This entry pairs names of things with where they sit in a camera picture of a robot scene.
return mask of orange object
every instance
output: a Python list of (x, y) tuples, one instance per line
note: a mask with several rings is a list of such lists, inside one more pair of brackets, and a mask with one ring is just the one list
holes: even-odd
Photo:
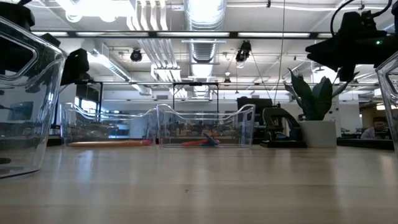
[(200, 144), (207, 143), (207, 139), (199, 140), (199, 141), (192, 141), (192, 142), (183, 142), (181, 143), (182, 146), (188, 147), (188, 146), (199, 146)]
[(97, 141), (97, 142), (73, 142), (70, 147), (117, 147), (117, 146), (149, 146), (150, 140), (127, 140), (127, 141)]

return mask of transparent plastic bin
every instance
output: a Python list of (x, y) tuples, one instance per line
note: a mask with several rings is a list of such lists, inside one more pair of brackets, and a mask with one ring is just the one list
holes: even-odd
[(382, 63), (376, 72), (386, 107), (389, 129), (398, 153), (398, 52)]
[(245, 105), (234, 113), (179, 113), (169, 105), (157, 105), (159, 144), (164, 148), (250, 148), (255, 108)]
[(0, 17), (0, 179), (42, 165), (66, 53)]
[(73, 103), (63, 103), (61, 106), (61, 138), (64, 146), (128, 147), (155, 144), (155, 108), (143, 114), (128, 115), (87, 113)]

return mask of potted plant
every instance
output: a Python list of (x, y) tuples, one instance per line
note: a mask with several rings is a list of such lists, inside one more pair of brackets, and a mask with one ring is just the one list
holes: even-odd
[(331, 108), (333, 97), (339, 95), (349, 82), (333, 92), (330, 79), (323, 77), (311, 90), (302, 77), (296, 77), (291, 69), (292, 86), (285, 85), (285, 89), (294, 95), (297, 104), (303, 109), (306, 121), (300, 126), (304, 140), (308, 147), (336, 147), (336, 126), (334, 121), (324, 121), (325, 115)]

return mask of wooden table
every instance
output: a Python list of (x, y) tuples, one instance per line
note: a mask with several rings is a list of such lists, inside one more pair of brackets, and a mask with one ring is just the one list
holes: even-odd
[(0, 181), (1, 223), (398, 223), (392, 151), (61, 149)]

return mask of ventilation pipe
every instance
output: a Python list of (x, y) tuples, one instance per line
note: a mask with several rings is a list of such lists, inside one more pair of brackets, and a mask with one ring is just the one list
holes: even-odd
[[(184, 0), (185, 18), (189, 31), (219, 31), (223, 28), (226, 0)], [(208, 81), (214, 63), (218, 44), (190, 44), (191, 72), (196, 81)], [(205, 96), (208, 87), (196, 86), (197, 96)]]

